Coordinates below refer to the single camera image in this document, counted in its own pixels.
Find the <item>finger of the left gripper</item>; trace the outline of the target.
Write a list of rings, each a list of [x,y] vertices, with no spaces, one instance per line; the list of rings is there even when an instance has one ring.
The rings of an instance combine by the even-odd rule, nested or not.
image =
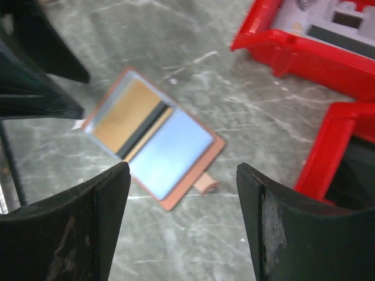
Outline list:
[[[45,73],[88,83],[90,74],[48,20],[39,1],[6,1],[11,38]]]
[[[1,118],[81,119],[83,108],[44,72],[1,38]]]

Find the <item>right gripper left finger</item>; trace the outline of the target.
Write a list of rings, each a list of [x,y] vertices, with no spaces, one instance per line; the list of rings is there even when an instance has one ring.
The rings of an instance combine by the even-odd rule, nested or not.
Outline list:
[[[2,280],[107,280],[131,176],[120,162],[1,216]]]

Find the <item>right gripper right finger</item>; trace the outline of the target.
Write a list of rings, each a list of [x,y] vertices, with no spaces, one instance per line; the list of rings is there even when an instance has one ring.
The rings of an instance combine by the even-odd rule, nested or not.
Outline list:
[[[257,280],[373,280],[374,209],[309,198],[246,163],[237,190]]]

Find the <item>red bin front pair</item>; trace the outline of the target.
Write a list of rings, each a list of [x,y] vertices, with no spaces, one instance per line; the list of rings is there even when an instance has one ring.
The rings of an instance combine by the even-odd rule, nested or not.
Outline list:
[[[352,136],[374,142],[373,102],[334,102],[296,182],[294,190],[314,200],[337,205],[326,193]]]

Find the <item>brown leather card holder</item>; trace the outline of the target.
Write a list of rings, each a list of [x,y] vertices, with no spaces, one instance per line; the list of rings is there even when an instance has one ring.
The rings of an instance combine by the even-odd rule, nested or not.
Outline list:
[[[132,79],[148,85],[173,113],[122,159],[99,142],[93,129]],[[204,194],[218,185],[206,170],[223,150],[224,140],[131,68],[120,74],[81,128],[107,153],[127,162],[132,177],[166,210],[173,209],[191,187]]]

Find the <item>red bin with cards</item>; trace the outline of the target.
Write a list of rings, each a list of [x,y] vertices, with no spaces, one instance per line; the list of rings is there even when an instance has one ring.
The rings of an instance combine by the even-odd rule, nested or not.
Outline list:
[[[282,1],[254,1],[230,49],[247,49],[273,74],[300,76],[359,101],[374,101],[374,60],[271,28]]]

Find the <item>white credit card stack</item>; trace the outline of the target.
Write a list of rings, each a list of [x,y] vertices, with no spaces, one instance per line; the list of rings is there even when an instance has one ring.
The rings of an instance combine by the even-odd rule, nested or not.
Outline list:
[[[373,2],[283,1],[271,27],[374,60]]]

